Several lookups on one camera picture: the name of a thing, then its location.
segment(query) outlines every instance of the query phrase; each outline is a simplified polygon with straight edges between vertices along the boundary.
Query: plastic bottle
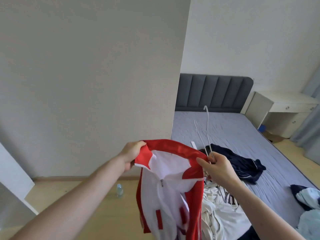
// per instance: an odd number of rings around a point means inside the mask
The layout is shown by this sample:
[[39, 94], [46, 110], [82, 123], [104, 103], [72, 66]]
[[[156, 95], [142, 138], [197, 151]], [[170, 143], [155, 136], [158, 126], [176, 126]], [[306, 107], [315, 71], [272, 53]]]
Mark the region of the plastic bottle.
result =
[[121, 197], [123, 195], [123, 189], [121, 184], [117, 185], [117, 197]]

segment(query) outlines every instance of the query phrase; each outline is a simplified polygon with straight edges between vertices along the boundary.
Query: gray upholstered headboard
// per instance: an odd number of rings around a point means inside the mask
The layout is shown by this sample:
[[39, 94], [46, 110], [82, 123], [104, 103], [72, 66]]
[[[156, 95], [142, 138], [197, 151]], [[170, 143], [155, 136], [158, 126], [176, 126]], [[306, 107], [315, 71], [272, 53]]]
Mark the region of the gray upholstered headboard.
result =
[[180, 74], [175, 111], [240, 113], [254, 81], [243, 76]]

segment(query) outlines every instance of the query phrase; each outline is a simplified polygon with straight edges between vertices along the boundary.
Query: person's left hand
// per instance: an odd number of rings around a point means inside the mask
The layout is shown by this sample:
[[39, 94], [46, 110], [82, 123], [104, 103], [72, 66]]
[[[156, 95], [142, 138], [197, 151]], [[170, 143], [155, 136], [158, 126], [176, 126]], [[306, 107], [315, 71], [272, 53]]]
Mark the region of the person's left hand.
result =
[[118, 154], [118, 158], [124, 161], [124, 171], [129, 171], [134, 165], [134, 159], [139, 155], [140, 148], [146, 145], [144, 141], [128, 142], [122, 151]]

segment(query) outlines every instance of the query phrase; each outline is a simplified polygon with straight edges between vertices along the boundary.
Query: clothes hanger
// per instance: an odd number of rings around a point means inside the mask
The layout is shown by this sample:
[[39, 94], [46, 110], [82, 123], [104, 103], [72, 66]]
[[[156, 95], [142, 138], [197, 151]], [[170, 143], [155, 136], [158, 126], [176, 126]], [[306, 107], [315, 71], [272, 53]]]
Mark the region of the clothes hanger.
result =
[[[210, 148], [211, 156], [214, 158], [214, 155], [213, 155], [212, 149], [211, 149], [211, 143], [210, 143], [210, 139], [209, 139], [209, 133], [208, 133], [208, 131], [209, 131], [209, 111], [208, 111], [208, 107], [205, 105], [204, 108], [203, 108], [203, 110], [206, 110], [206, 111], [207, 111], [207, 138], [208, 138], [208, 142], [209, 142], [209, 148]], [[205, 144], [203, 143], [203, 140], [202, 140], [201, 135], [200, 135], [200, 133], [199, 133], [199, 130], [198, 130], [198, 128], [197, 128], [197, 124], [198, 124], [197, 121], [194, 120], [195, 129], [196, 129], [196, 131], [198, 132], [198, 135], [199, 135], [199, 137], [200, 137], [200, 139], [201, 139], [201, 141], [202, 141], [202, 145], [203, 145], [203, 147], [204, 147], [204, 151], [205, 151], [207, 157], [209, 157], [209, 155], [208, 155], [208, 153], [207, 153], [207, 150], [206, 150], [206, 146], [205, 146]], [[220, 190], [220, 185], [218, 185], [218, 194], [223, 198], [223, 201], [226, 203], [226, 202], [227, 202], [227, 199], [225, 199], [225, 198], [222, 196], [222, 193], [221, 193], [221, 190]]]

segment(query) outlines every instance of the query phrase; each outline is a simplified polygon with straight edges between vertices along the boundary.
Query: desk drawer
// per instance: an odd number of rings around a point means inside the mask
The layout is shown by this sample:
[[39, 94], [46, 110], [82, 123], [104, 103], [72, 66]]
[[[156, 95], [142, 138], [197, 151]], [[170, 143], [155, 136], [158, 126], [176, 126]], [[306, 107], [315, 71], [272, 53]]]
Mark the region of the desk drawer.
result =
[[317, 104], [285, 104], [274, 103], [270, 112], [311, 113]]

